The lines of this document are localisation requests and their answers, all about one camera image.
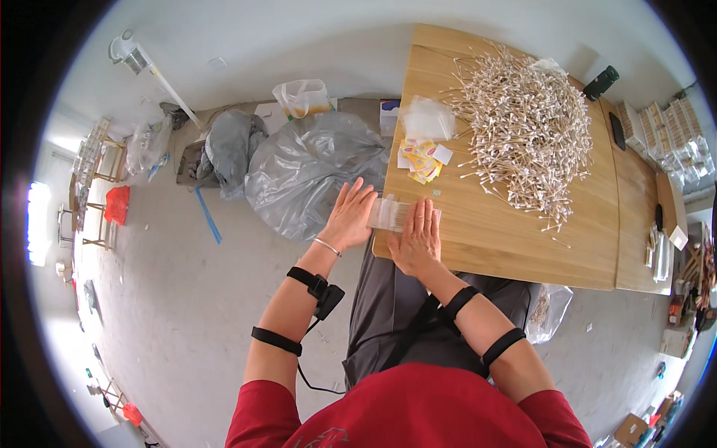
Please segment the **window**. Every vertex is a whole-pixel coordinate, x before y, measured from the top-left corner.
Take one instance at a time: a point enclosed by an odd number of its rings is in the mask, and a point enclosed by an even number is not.
[[[49,187],[40,182],[30,184],[27,192],[27,251],[35,266],[44,266],[45,255],[51,244],[47,239],[47,207]]]

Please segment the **wooden tabletop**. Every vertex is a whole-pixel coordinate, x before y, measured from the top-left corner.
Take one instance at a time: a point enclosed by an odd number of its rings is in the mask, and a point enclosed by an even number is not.
[[[609,101],[600,98],[609,135],[612,124],[608,114],[617,115]],[[674,246],[670,244],[670,269],[662,282],[652,279],[652,268],[645,266],[645,250],[650,243],[650,227],[655,220],[657,181],[655,171],[632,148],[623,151],[613,140],[612,157],[617,173],[619,198],[619,253],[615,287],[621,290],[669,295],[672,291]]]
[[[453,57],[495,50],[482,38],[452,29],[417,25],[411,47],[402,108],[415,95],[441,98],[440,93],[456,87]],[[520,56],[523,53],[511,49]],[[582,86],[571,80],[577,87]],[[405,132],[397,126],[386,173],[384,195],[393,194],[402,202],[420,196],[434,200],[443,212],[441,221],[442,261],[451,270],[496,277],[555,283],[573,287],[611,290],[615,285],[618,258],[618,197],[613,152],[600,103],[589,104],[594,164],[584,181],[569,187],[573,214],[561,232],[541,232],[545,221],[536,213],[511,208],[499,198],[486,194],[477,176],[460,163],[473,159],[470,136],[443,142],[454,151],[450,164],[433,182],[421,185],[397,168],[397,151]],[[458,131],[465,124],[458,122]],[[390,258],[386,246],[388,231],[378,231],[373,251]],[[571,249],[555,242],[556,237]]]

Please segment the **hand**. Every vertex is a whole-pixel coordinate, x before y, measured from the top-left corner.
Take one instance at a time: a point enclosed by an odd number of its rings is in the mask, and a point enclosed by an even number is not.
[[[389,235],[387,243],[391,256],[405,275],[420,280],[423,272],[440,264],[440,217],[440,212],[433,209],[433,201],[421,198],[409,207],[400,238]]]
[[[374,191],[373,185],[361,189],[363,184],[364,179],[359,177],[351,190],[348,184],[341,187],[328,223],[317,236],[339,252],[358,246],[371,236],[371,229],[366,227],[366,223],[379,194]]]

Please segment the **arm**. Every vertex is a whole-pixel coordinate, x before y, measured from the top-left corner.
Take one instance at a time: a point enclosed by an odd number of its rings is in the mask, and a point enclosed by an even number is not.
[[[365,242],[371,236],[366,227],[371,205],[378,196],[369,185],[361,189],[364,180],[358,178],[351,190],[344,184],[336,199],[326,228],[318,238],[339,252]],[[314,242],[296,263],[296,266],[328,278],[338,257],[329,248]],[[316,308],[316,299],[308,293],[306,285],[287,277],[272,297],[259,328],[273,331],[294,342],[300,342],[306,333],[311,316]],[[286,387],[296,397],[296,355],[281,348],[252,339],[244,384],[265,379]]]
[[[420,199],[407,213],[400,238],[391,235],[389,250],[406,275],[416,277],[446,306],[458,291],[468,286],[440,262],[440,215],[430,200]],[[458,312],[455,324],[470,347],[482,356],[502,335],[514,328],[509,319],[478,294]],[[555,384],[533,346],[525,339],[511,345],[490,365],[498,390],[518,403],[538,391],[555,389]]]

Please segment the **woman's left hand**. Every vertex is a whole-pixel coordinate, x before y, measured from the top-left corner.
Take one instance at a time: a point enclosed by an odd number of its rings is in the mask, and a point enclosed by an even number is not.
[[[366,223],[379,194],[374,191],[373,185],[362,189],[363,184],[364,179],[359,177],[351,190],[348,184],[341,187],[326,228],[317,236],[339,252],[358,246],[371,236],[371,229],[366,227]]]

